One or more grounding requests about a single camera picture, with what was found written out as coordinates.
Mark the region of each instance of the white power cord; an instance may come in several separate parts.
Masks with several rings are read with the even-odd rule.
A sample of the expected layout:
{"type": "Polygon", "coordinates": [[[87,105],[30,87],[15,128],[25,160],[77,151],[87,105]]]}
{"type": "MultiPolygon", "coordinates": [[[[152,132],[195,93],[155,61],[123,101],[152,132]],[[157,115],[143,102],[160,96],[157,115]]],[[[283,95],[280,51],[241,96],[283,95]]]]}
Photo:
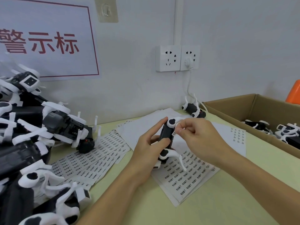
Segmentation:
{"type": "Polygon", "coordinates": [[[190,83],[192,81],[192,69],[194,67],[191,57],[185,59],[185,66],[189,68],[189,72],[190,72],[189,81],[188,81],[188,84],[187,84],[187,95],[194,98],[196,100],[195,102],[199,102],[204,107],[205,111],[208,112],[206,106],[201,101],[198,101],[195,96],[193,97],[192,94],[190,93],[190,83]]]}

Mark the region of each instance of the power socket panel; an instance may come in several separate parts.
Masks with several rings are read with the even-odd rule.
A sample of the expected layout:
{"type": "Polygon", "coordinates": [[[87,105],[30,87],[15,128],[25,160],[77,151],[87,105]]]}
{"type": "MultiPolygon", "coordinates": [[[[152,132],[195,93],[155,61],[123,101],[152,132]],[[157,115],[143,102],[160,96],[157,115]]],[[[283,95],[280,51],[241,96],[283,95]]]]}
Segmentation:
{"type": "Polygon", "coordinates": [[[181,45],[156,46],[155,69],[159,72],[179,71],[181,45]]]}
{"type": "Polygon", "coordinates": [[[180,71],[189,70],[189,67],[185,66],[185,60],[191,58],[193,69],[199,68],[200,61],[200,46],[199,45],[183,45],[181,47],[181,63],[180,71]]]}

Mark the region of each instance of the yellow tabletop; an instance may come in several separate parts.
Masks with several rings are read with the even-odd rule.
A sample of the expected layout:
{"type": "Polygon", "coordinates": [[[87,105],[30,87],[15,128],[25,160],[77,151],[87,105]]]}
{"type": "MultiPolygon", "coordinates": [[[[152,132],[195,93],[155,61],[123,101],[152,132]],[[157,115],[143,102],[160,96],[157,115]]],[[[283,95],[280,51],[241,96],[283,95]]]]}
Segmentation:
{"type": "MultiPolygon", "coordinates": [[[[207,114],[207,119],[220,124],[234,125],[207,114]]],[[[102,124],[101,135],[110,132],[123,121],[102,124]]],[[[279,180],[300,191],[300,160],[279,148],[247,133],[247,158],[279,180]]],[[[54,148],[50,163],[71,153],[73,148],[54,148]]],[[[93,202],[109,187],[129,162],[129,151],[119,164],[114,164],[106,176],[90,190],[93,202]]],[[[277,224],[246,189],[229,174],[220,170],[177,208],[173,206],[152,177],[140,186],[122,224],[277,224]]]]}

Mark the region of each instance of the orange plastic object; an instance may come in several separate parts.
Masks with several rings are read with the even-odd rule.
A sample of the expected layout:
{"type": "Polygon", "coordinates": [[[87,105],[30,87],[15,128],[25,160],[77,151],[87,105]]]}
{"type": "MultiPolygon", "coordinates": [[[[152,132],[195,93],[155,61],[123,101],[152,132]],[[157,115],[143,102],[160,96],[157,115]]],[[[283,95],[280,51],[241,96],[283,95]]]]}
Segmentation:
{"type": "Polygon", "coordinates": [[[296,80],[294,86],[292,87],[285,101],[288,103],[294,103],[300,105],[300,80],[296,80]]]}

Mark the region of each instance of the robot toy in box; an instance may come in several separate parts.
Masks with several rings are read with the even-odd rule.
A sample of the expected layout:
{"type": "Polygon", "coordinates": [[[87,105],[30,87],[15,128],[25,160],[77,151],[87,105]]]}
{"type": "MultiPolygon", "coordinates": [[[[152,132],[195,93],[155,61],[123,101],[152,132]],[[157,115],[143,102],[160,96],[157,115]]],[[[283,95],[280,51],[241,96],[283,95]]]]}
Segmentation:
{"type": "Polygon", "coordinates": [[[47,101],[41,94],[40,74],[24,65],[0,77],[0,225],[72,224],[90,202],[87,190],[77,183],[49,185],[60,180],[47,165],[56,142],[71,144],[80,153],[95,145],[96,130],[62,102],[47,101]],[[49,200],[34,207],[34,189],[49,200]]]}

